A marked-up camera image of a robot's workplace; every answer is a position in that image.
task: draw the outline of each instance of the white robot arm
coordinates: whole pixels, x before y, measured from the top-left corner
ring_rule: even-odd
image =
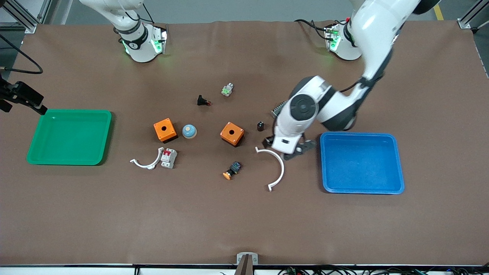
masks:
[[[276,118],[274,136],[266,138],[275,150],[285,154],[301,153],[297,143],[314,119],[330,131],[349,130],[356,112],[392,56],[392,45],[407,17],[420,0],[366,0],[343,25],[340,35],[363,53],[365,70],[349,96],[333,88],[319,76],[306,77],[297,84]]]
[[[163,53],[167,31],[164,28],[141,22],[134,11],[143,0],[80,0],[80,2],[109,20],[122,37],[122,44],[131,58],[148,62]]]

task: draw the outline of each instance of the table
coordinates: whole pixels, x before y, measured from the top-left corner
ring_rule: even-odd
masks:
[[[270,133],[269,111],[305,76],[342,89],[363,70],[299,23],[171,25],[167,54],[147,64],[109,25],[40,25],[22,49],[45,72],[11,82],[31,85],[48,108],[110,110],[113,131],[102,165],[29,165],[38,115],[0,114],[1,264],[227,263],[241,251],[264,264],[487,262],[488,80],[472,33],[455,21],[407,22],[359,111],[355,131],[397,138],[399,196],[327,193],[314,151],[286,162],[266,191],[279,166],[254,147]],[[24,58],[16,67],[33,69]],[[199,94],[213,106],[197,106]],[[129,163],[154,160],[153,123],[167,117],[198,130],[166,144],[178,151],[175,169]],[[238,148],[219,137],[228,121],[246,131]],[[324,131],[314,123],[306,135]],[[227,181],[235,160],[243,168]]]

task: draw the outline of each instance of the plastic tray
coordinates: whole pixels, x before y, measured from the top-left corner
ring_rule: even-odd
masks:
[[[104,156],[111,118],[105,110],[47,110],[39,119],[27,162],[97,165]]]
[[[394,136],[326,132],[320,146],[323,186],[328,192],[394,195],[404,191]]]

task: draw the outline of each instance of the gray floor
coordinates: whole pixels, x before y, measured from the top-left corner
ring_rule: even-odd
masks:
[[[476,0],[443,0],[440,9],[445,20],[455,20]],[[350,16],[352,6],[346,0],[146,0],[145,4],[156,22],[209,23],[214,21],[293,21],[342,19]],[[49,20],[53,24],[109,24],[109,21],[78,0],[57,0]],[[141,9],[142,18],[148,15]],[[410,20],[436,20],[433,10],[412,15]],[[20,45],[22,32],[2,32],[10,41]],[[474,35],[482,60],[489,66],[489,26]],[[0,50],[0,66],[12,66],[14,50]]]

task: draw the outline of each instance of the white plastic arc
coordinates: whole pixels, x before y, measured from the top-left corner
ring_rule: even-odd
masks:
[[[274,157],[276,157],[278,159],[278,161],[280,162],[280,167],[282,168],[282,172],[280,173],[280,177],[278,177],[278,179],[276,181],[274,181],[268,185],[268,190],[271,192],[272,187],[276,186],[282,180],[282,177],[284,176],[284,171],[285,171],[284,161],[280,158],[280,156],[277,153],[275,153],[271,150],[267,150],[267,149],[258,150],[258,147],[255,147],[255,150],[256,150],[256,153],[269,153],[269,154],[273,155]]]
[[[139,164],[139,163],[137,162],[137,160],[136,160],[136,159],[133,159],[133,160],[131,160],[130,162],[132,162],[132,163],[136,164],[137,166],[139,166],[139,167],[141,167],[141,168],[146,168],[146,169],[148,169],[148,170],[153,170],[153,169],[156,167],[156,165],[158,164],[158,162],[160,161],[160,159],[161,159],[161,155],[163,154],[163,150],[164,150],[164,149],[165,149],[165,148],[163,148],[163,147],[158,148],[158,157],[157,157],[157,158],[156,158],[156,160],[155,160],[153,163],[151,163],[151,164],[148,164],[148,165],[141,165],[141,164]]]

